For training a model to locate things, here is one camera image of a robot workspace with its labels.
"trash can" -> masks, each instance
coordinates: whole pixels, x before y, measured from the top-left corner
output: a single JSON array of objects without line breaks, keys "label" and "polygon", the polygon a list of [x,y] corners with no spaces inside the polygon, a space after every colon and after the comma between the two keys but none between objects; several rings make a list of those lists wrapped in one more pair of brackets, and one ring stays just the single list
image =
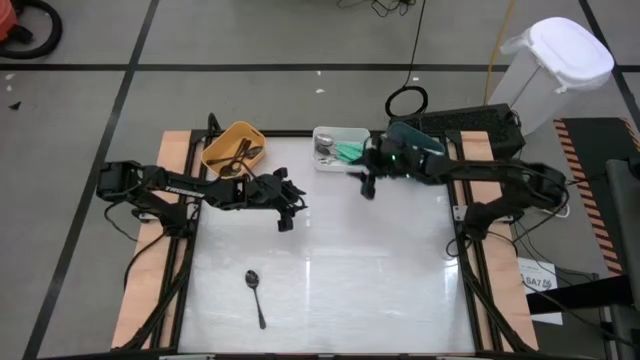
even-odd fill
[{"label": "trash can", "polygon": [[489,104],[507,103],[520,115],[527,135],[552,118],[580,92],[602,86],[613,57],[575,22],[542,20],[507,40],[500,51],[516,56],[491,95]]}]

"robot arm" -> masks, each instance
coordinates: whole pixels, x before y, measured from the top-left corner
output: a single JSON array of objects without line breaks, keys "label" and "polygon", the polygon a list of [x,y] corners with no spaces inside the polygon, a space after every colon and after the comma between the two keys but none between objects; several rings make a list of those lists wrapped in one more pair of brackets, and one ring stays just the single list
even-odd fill
[{"label": "robot arm", "polygon": [[222,210],[273,209],[280,213],[279,231],[293,229],[295,213],[306,208],[300,197],[305,193],[291,181],[284,181],[287,169],[263,174],[214,181],[167,171],[159,166],[142,166],[135,161],[109,162],[100,169],[96,195],[108,202],[128,202],[136,211],[156,216],[173,236],[186,236],[187,205],[168,203],[152,191],[166,191],[202,199]]},{"label": "robot arm", "polygon": [[564,201],[567,190],[564,175],[544,164],[508,161],[455,161],[443,154],[406,145],[388,137],[377,139],[354,164],[367,167],[359,174],[361,194],[375,197],[375,180],[380,177],[413,177],[427,185],[450,180],[500,182],[502,197],[467,207],[463,231],[473,240],[487,236],[491,223],[505,216],[522,216],[528,207],[554,209]]}]

